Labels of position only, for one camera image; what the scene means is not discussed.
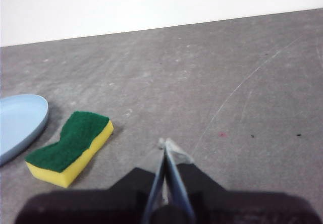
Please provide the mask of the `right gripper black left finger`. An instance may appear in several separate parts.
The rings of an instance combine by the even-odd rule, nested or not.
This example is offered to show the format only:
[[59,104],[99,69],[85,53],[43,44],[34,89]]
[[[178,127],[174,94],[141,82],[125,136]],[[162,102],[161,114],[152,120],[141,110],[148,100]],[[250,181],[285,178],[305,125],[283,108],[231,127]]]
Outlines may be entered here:
[[164,157],[165,140],[105,189],[42,193],[26,201],[16,223],[139,223]]

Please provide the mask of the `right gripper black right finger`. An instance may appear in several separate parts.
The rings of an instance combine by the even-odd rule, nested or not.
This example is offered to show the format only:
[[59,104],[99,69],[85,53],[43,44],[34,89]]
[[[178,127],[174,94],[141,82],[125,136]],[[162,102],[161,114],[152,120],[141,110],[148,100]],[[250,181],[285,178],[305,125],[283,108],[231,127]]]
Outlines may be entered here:
[[321,223],[311,204],[281,192],[234,191],[198,168],[172,139],[165,141],[170,176],[196,223]]

